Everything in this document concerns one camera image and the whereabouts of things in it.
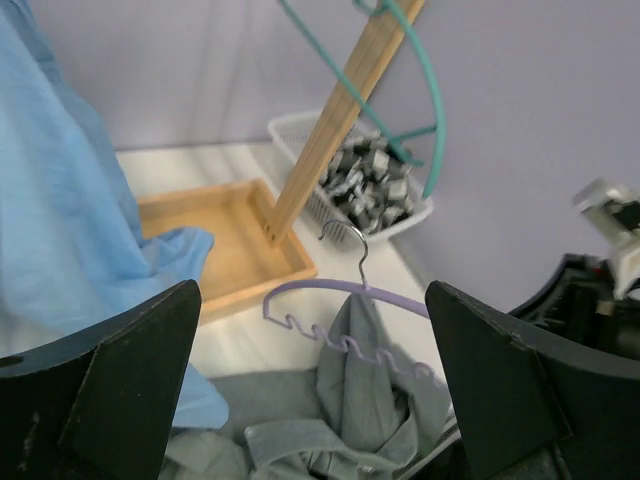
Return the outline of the teal plastic hanger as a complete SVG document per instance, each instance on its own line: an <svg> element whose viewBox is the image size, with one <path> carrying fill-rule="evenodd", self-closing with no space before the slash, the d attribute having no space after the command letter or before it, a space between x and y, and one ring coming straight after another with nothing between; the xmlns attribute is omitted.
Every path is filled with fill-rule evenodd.
<svg viewBox="0 0 640 480"><path fill-rule="evenodd" d="M442 178L433 195L437 208L444 210L450 207L464 181L458 173L456 149L462 139L464 96L468 86L465 72L473 65L474 43L479 41L488 47L492 40L503 40L503 35L491 32L501 27L514 30L524 39L537 35L545 41L562 39L563 22L573 18L577 18L581 26L588 27L595 26L599 19L604 18L608 26L629 33L639 24L639 7L633 1L428 3L414 28L434 65L450 134ZM276 31L282 42L280 50L283 57L277 68L281 78L277 82L279 103L274 112L296 113L322 107L335 84L329 69L284 12L278 14ZM419 66L410 46L401 47L371 101L376 113L395 133L431 122L429 95L420 79Z"/></svg>

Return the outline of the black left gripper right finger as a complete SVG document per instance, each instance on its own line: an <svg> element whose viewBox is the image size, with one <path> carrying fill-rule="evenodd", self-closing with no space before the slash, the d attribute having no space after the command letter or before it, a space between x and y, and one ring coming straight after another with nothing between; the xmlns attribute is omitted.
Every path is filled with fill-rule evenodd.
<svg viewBox="0 0 640 480"><path fill-rule="evenodd" d="M428 286L425 304L473 478L638 478L638 361L444 282Z"/></svg>

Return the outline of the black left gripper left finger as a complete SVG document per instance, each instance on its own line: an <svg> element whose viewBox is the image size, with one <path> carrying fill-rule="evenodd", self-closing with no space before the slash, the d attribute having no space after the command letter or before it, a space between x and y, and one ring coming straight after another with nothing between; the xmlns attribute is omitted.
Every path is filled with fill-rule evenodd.
<svg viewBox="0 0 640 480"><path fill-rule="evenodd" d="M200 309L197 283L183 281L2 358L2 478L157 478Z"/></svg>

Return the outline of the grey shirt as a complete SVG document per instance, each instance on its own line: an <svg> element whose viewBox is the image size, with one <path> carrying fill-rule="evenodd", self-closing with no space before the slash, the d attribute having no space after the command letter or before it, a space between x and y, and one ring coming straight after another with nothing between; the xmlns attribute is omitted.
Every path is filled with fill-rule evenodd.
<svg viewBox="0 0 640 480"><path fill-rule="evenodd" d="M428 457L453 423L445 384L323 347L316 367L214 381L218 430L168 443L163 479L393 479Z"/></svg>

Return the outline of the blue shirt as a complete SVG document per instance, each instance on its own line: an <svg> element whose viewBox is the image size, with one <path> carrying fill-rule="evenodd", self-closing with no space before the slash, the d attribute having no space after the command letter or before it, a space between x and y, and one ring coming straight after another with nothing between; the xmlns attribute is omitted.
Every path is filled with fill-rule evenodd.
<svg viewBox="0 0 640 480"><path fill-rule="evenodd" d="M101 117L25 1L1 5L1 338L66 336L201 277L194 227L145 237Z"/></svg>

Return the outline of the black white checked shirt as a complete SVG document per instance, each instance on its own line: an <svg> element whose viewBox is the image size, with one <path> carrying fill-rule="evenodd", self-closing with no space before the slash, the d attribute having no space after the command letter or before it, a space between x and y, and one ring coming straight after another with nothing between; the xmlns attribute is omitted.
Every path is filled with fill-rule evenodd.
<svg viewBox="0 0 640 480"><path fill-rule="evenodd" d="M360 136L343 142L318 184L362 233L375 234L414 215L410 171L385 137Z"/></svg>

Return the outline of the purple plastic hanger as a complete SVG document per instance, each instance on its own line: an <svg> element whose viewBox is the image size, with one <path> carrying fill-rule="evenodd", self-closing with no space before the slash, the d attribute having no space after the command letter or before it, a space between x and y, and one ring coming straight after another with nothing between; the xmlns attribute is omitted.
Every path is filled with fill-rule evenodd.
<svg viewBox="0 0 640 480"><path fill-rule="evenodd" d="M330 219L323 224L319 238L324 239L334 226L348 228L363 246L363 254L358 262L360 280L352 282L315 278L284 283L265 295L262 302L263 318L287 330L296 330L305 338L322 342L331 349L397 376L414 379L434 377L435 372L429 365L404 356L392 346L382 328L375 303L380 301L423 319L428 317L426 306L406 296L372 286L364 270L364 264L369 256L369 244L364 234L348 221ZM287 313L282 320L271 314L272 300L281 294L297 290L336 291L346 293L348 298L331 327L325 328L314 323L306 328L290 313Z"/></svg>

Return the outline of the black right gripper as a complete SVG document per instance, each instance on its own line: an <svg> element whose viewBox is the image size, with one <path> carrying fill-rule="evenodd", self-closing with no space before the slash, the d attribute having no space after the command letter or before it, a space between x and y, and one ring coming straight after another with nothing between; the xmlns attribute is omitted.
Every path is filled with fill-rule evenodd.
<svg viewBox="0 0 640 480"><path fill-rule="evenodd" d="M550 280L510 314L553 334L625 358L639 356L639 283L613 295L608 263L566 254Z"/></svg>

